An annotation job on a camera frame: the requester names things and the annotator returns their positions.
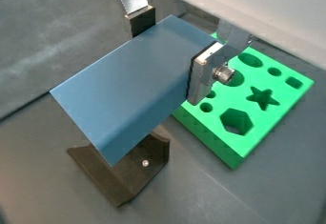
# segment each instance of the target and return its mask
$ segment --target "aluminum bracket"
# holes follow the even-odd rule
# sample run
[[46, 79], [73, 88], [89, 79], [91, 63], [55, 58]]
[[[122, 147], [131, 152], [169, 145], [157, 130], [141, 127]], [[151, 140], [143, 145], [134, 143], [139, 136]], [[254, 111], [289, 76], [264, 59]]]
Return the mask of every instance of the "aluminum bracket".
[[198, 105], [212, 91], [216, 81], [228, 84], [234, 69], [229, 61], [242, 53], [257, 38], [245, 30], [233, 26], [228, 43], [213, 42], [192, 60], [188, 101]]

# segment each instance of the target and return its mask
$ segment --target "green foam block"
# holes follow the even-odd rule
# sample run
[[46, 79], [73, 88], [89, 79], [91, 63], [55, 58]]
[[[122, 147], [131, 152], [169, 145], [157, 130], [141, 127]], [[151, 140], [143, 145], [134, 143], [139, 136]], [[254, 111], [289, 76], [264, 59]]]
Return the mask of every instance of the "green foam block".
[[174, 116], [236, 169], [313, 85], [305, 75], [246, 49], [230, 61], [232, 83], [217, 82], [198, 106], [188, 101]]

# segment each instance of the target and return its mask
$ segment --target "hexagonal hole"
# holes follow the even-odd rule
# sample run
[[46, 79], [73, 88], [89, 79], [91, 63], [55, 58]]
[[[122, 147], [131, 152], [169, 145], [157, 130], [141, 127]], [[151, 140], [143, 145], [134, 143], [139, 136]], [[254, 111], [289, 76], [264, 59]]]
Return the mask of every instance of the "hexagonal hole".
[[220, 117], [226, 131], [234, 134], [245, 135], [254, 127], [250, 116], [244, 111], [228, 109]]

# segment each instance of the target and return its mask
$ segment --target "blue tilted board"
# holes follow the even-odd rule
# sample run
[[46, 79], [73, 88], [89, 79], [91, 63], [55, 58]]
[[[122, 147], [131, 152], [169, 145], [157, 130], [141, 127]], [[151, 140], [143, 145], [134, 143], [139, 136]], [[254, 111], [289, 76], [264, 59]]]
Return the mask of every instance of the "blue tilted board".
[[185, 102], [192, 58], [214, 40], [170, 16], [51, 90], [110, 165]]

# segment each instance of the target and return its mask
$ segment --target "oval hole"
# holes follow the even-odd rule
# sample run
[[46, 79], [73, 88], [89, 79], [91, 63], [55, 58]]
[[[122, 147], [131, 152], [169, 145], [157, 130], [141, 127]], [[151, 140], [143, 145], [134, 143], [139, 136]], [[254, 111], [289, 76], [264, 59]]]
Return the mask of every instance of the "oval hole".
[[244, 52], [238, 55], [240, 60], [250, 67], [260, 68], [262, 67], [262, 61], [254, 55], [248, 52]]

